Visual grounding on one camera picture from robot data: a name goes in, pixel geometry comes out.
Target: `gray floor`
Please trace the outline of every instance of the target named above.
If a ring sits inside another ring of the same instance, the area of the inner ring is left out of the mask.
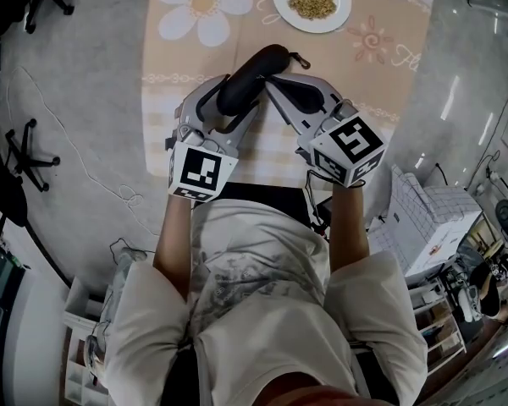
[[[18,65],[31,73],[94,178],[114,192],[128,184],[143,195],[133,209],[157,233],[166,182],[146,171],[143,151],[140,75],[146,2],[75,0],[72,17],[46,3],[34,35],[16,25],[3,38],[2,64],[6,82]],[[453,103],[443,120],[456,76]],[[450,184],[467,184],[507,97],[508,21],[500,19],[495,33],[492,14],[469,8],[466,0],[435,0],[410,105],[391,141],[387,165],[366,190],[367,215],[387,206],[393,162],[416,172],[422,183],[442,184],[433,171],[439,162]],[[62,158],[59,167],[41,173],[51,185],[48,193],[25,185],[29,219],[68,276],[79,275],[102,290],[113,272],[111,242],[124,236],[137,247],[153,249],[157,238],[135,222],[123,201],[85,175],[74,148],[21,71],[11,80],[10,102],[19,133],[29,118],[38,119],[35,152]],[[490,113],[494,117],[478,145]],[[501,149],[494,168],[508,180],[507,123],[508,108],[489,150]],[[10,126],[4,101],[0,130],[5,133]],[[422,154],[423,162],[415,168]],[[483,169],[475,182],[482,179]]]

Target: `white plate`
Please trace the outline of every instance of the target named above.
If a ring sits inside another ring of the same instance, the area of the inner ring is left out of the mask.
[[[295,28],[309,33],[327,33],[341,27],[350,15],[352,0],[333,0],[337,10],[326,19],[306,19],[290,6],[288,0],[273,0],[279,14]]]

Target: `white cable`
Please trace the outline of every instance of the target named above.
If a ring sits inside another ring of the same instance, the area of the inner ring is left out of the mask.
[[[77,156],[79,157],[80,161],[81,161],[81,164],[83,165],[83,169],[85,170],[85,174],[86,176],[92,181],[92,182],[95,182],[96,184],[100,185],[102,188],[104,188],[108,193],[114,195],[115,197],[117,197],[118,199],[122,200],[124,202],[124,204],[126,205],[126,207],[128,208],[128,210],[131,212],[132,216],[134,217],[135,221],[140,225],[142,226],[147,232],[149,232],[152,236],[159,236],[159,234],[156,234],[156,233],[153,233],[151,231],[151,229],[149,229],[145,224],[143,224],[141,221],[139,221],[137,219],[137,216],[135,215],[135,212],[134,210],[132,209],[132,207],[135,207],[135,206],[139,206],[142,201],[144,200],[143,196],[141,194],[137,194],[130,186],[126,185],[126,184],[121,184],[119,186],[119,192],[116,193],[114,192],[112,189],[108,188],[107,186],[105,186],[104,184],[102,184],[101,182],[99,182],[98,180],[96,180],[95,178],[93,178],[89,173],[88,173],[88,170],[86,169],[86,165],[85,165],[85,162],[83,161],[83,157],[81,156],[80,152],[79,152],[79,149],[77,149],[77,146],[74,144],[74,142],[70,139],[68,133],[66,132],[66,128],[64,127],[63,123],[60,121],[60,119],[57,117],[57,115],[51,111],[51,109],[49,108],[49,106],[45,103],[45,99],[43,99],[43,94],[41,93],[41,89],[40,87],[37,85],[36,81],[34,80],[34,78],[32,77],[32,75],[29,74],[29,72],[23,68],[22,66],[17,66],[11,73],[11,75],[9,76],[9,80],[8,80],[8,84],[7,84],[7,87],[6,87],[6,104],[8,105],[8,116],[9,116],[9,122],[11,123],[11,128],[14,129],[14,121],[13,119],[11,118],[11,106],[9,105],[9,85],[11,83],[11,80],[14,78],[14,75],[15,73],[18,71],[18,70],[22,70],[26,76],[30,79],[30,81],[32,82],[32,84],[35,86],[35,88],[37,89],[37,92],[39,93],[40,95],[40,99],[41,99],[41,103],[43,104],[43,106],[45,107],[45,109],[49,112],[49,114],[51,114],[55,120],[58,122],[58,124],[60,125],[60,128],[62,128],[62,131],[64,132],[64,135],[66,136],[66,139],[68,139],[68,142],[72,145],[72,147],[75,149],[75,151],[77,152]],[[122,190],[123,188],[127,188],[129,189],[133,194],[130,198],[126,199],[123,194],[122,194]]]

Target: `sleeve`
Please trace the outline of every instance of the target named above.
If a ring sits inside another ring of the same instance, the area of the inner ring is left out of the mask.
[[[427,344],[417,330],[405,278],[391,253],[378,253],[334,272],[324,308],[349,339],[373,349],[400,406],[412,406],[427,378]]]
[[[118,405],[156,405],[188,322],[188,309],[154,267],[130,268],[111,327],[104,377]]]

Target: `beige tablecloth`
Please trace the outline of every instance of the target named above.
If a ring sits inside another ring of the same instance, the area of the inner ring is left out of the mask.
[[[304,71],[294,61],[292,72],[326,79],[369,112],[389,140],[408,100],[432,2],[352,0],[341,28],[314,35],[281,19],[273,0],[149,0],[142,80],[148,171],[168,174],[164,141],[183,98],[204,80],[233,73],[273,43],[312,64]],[[296,133],[265,101],[243,139],[231,180],[301,187],[306,164],[295,148]]]

